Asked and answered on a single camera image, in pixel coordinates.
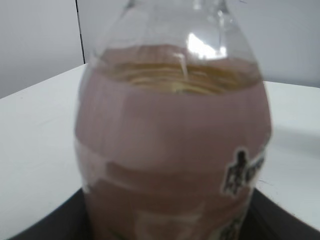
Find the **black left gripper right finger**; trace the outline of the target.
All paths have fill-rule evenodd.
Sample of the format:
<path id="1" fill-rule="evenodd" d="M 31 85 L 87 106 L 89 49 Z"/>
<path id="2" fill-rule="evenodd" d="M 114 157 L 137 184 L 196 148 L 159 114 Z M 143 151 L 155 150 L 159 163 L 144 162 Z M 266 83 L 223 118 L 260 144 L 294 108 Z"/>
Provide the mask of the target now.
<path id="1" fill-rule="evenodd" d="M 254 190 L 246 216 L 247 240 L 318 240 L 320 232 Z"/>

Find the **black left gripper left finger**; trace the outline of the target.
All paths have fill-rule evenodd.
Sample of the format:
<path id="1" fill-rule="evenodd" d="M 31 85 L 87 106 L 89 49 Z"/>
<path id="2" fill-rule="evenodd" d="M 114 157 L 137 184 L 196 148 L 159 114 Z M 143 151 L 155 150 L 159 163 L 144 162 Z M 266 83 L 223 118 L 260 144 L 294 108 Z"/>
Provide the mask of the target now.
<path id="1" fill-rule="evenodd" d="M 92 228 L 80 188 L 57 209 L 10 240 L 90 240 Z"/>

